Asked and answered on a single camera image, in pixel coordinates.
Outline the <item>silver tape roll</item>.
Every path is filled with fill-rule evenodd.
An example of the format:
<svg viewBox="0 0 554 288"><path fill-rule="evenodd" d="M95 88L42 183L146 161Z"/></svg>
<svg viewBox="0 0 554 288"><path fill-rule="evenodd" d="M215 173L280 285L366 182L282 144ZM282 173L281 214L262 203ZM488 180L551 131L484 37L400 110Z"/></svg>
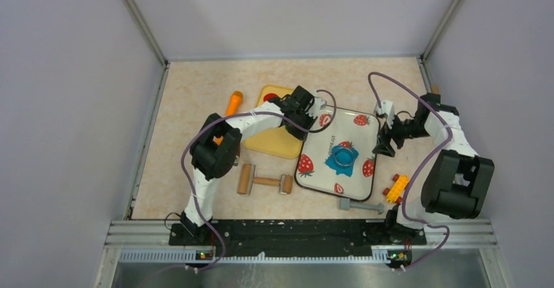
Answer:
<svg viewBox="0 0 554 288"><path fill-rule="evenodd" d="M339 147L333 154L333 161L338 168L350 168L353 166L357 155L350 148Z"/></svg>

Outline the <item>blue play dough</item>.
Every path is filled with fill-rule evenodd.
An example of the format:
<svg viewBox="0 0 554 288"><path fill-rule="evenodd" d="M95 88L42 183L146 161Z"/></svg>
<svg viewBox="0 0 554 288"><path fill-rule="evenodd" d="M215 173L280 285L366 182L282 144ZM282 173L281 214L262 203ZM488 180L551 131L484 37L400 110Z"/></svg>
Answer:
<svg viewBox="0 0 554 288"><path fill-rule="evenodd" d="M332 147L331 153L325 160L325 165L334 170L337 176L351 177L358 156L359 152L356 149L337 145Z"/></svg>

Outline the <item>white strawberry enamel tray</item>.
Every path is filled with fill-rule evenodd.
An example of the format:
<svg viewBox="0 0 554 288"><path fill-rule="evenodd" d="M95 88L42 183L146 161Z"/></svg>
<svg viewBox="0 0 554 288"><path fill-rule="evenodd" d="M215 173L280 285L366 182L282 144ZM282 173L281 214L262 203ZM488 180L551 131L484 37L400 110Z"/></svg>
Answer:
<svg viewBox="0 0 554 288"><path fill-rule="evenodd" d="M381 123L372 114L327 107L321 111L297 161L295 181L304 189L356 201L368 200L376 170Z"/></svg>

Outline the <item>wooden roller tool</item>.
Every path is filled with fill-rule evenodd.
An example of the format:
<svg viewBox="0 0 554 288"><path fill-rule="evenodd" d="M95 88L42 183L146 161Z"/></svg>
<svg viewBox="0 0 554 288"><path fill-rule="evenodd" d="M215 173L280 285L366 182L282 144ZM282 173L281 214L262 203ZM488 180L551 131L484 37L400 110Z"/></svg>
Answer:
<svg viewBox="0 0 554 288"><path fill-rule="evenodd" d="M239 195L248 196L251 194L254 185L277 187L282 195L290 195L293 190L293 177L282 174L279 178L260 177L256 175L256 166L243 164L238 180L236 192Z"/></svg>

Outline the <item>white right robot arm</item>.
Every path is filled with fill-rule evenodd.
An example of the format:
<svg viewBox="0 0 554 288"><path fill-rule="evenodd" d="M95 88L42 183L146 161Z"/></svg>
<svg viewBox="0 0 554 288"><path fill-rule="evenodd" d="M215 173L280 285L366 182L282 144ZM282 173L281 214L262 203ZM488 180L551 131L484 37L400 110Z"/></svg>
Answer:
<svg viewBox="0 0 554 288"><path fill-rule="evenodd" d="M416 200L388 210L383 235L399 244L425 223L451 219L475 219L480 215L495 170L491 159L480 156L468 143L460 125L459 112L441 102L441 96L421 96L414 116L401 120L391 101L380 101L375 109L386 118L379 130L373 153L395 156L407 139L431 137L436 159Z"/></svg>

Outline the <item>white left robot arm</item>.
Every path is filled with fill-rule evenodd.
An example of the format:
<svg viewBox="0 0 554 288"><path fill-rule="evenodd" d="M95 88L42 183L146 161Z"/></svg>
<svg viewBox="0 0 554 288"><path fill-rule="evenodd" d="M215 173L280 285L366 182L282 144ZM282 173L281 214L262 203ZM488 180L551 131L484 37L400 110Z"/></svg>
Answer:
<svg viewBox="0 0 554 288"><path fill-rule="evenodd" d="M246 112L209 115L184 150L191 156L192 166L191 171L182 166L191 189L180 218L185 237L197 245L207 241L219 183L233 168L245 140L283 127L291 136L303 141L326 105L325 99L297 86L292 93L273 97Z"/></svg>

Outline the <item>red dough disc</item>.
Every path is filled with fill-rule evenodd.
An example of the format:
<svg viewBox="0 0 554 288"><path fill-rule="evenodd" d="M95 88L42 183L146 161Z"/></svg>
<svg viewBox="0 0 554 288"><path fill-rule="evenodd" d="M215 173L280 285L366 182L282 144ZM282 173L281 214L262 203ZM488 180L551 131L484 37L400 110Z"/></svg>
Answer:
<svg viewBox="0 0 554 288"><path fill-rule="evenodd" d="M280 96L275 94L275 93L268 93L263 97L263 101L268 102L268 101L279 99L279 98L280 98Z"/></svg>

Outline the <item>yellow plastic tray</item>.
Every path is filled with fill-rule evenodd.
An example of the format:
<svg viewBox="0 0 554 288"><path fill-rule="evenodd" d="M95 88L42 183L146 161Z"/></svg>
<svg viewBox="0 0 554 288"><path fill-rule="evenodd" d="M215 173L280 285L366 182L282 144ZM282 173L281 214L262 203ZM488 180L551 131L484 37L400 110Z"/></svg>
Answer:
<svg viewBox="0 0 554 288"><path fill-rule="evenodd" d="M268 94L283 97L292 92L293 88L271 84L265 85L261 88L256 106L260 106ZM302 142L290 135L283 127L264 130L244 140L242 144L246 149L286 159L298 158L302 148Z"/></svg>

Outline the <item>yellow toy brick car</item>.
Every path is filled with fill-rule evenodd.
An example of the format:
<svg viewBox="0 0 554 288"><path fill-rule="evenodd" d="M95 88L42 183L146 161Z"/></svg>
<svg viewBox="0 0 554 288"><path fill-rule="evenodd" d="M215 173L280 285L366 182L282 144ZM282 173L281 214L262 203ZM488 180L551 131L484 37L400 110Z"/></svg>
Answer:
<svg viewBox="0 0 554 288"><path fill-rule="evenodd" d="M391 204L401 204L403 200L403 193L406 186L410 183L410 179L407 175L395 174L392 177L393 185L383 190L382 194L385 200Z"/></svg>

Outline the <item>orange toy rolling pin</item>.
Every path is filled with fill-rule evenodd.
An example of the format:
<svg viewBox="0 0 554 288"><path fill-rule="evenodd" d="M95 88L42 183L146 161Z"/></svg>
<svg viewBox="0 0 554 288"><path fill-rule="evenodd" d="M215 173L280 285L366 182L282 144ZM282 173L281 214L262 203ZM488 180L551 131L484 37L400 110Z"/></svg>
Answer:
<svg viewBox="0 0 554 288"><path fill-rule="evenodd" d="M243 102L243 98L244 96L241 91L234 91L229 98L229 103L227 105L224 116L236 114Z"/></svg>

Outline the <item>grey toy bolt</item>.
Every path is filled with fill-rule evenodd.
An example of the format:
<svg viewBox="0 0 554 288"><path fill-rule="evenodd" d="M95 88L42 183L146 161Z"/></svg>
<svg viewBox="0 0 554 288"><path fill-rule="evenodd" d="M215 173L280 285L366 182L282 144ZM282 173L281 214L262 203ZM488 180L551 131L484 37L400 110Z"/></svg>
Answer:
<svg viewBox="0 0 554 288"><path fill-rule="evenodd" d="M366 204L362 202L354 202L351 199L347 199L347 198L341 198L339 201L338 207L340 210L351 210L351 209L371 210L371 211L377 212L378 215L383 214L385 212L383 203L379 203L377 205Z"/></svg>

